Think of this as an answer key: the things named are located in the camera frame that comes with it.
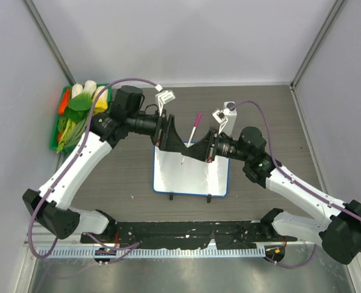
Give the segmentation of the blue-framed whiteboard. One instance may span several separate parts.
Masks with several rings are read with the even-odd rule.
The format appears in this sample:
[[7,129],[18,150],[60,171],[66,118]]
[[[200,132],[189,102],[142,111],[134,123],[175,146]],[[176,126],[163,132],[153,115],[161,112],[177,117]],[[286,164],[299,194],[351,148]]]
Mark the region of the blue-framed whiteboard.
[[155,146],[152,188],[158,193],[223,198],[229,190],[229,169],[225,157],[206,163]]

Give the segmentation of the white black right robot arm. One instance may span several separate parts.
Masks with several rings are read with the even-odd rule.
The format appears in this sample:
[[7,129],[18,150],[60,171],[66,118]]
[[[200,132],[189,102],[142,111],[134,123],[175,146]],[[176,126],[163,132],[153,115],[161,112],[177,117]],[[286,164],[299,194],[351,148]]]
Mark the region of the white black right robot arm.
[[303,211],[300,217],[275,208],[262,219],[261,234],[268,241],[295,237],[321,247],[332,259],[349,264],[361,253],[361,203],[345,202],[311,186],[265,151],[266,140],[256,127],[244,128],[238,140],[214,128],[188,147],[186,154],[212,162],[216,156],[242,161],[243,172],[253,183],[275,192]]

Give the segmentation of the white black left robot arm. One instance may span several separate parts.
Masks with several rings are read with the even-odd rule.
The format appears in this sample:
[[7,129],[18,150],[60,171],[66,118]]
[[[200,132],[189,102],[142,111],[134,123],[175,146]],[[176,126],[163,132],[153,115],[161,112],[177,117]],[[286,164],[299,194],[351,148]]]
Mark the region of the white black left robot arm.
[[23,202],[34,222],[57,239],[73,233],[92,233],[101,243],[114,239],[114,220],[105,212],[73,209],[72,200],[96,165],[131,132],[149,136],[153,145],[165,151],[183,152],[186,147],[174,130],[173,116],[164,105],[175,99],[171,90],[155,96],[157,111],[141,110],[144,95],[140,88],[124,85],[116,91],[110,110],[92,116],[90,130],[56,173],[38,190],[27,189]]

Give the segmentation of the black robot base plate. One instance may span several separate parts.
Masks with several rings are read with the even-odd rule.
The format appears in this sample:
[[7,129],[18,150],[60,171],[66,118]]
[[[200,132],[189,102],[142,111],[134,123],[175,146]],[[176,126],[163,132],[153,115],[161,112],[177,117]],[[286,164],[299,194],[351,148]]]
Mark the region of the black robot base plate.
[[205,249],[211,241],[216,248],[255,248],[259,242],[294,242],[295,237],[280,236],[265,224],[252,221],[219,222],[118,222],[105,243],[127,247],[138,242],[140,249]]

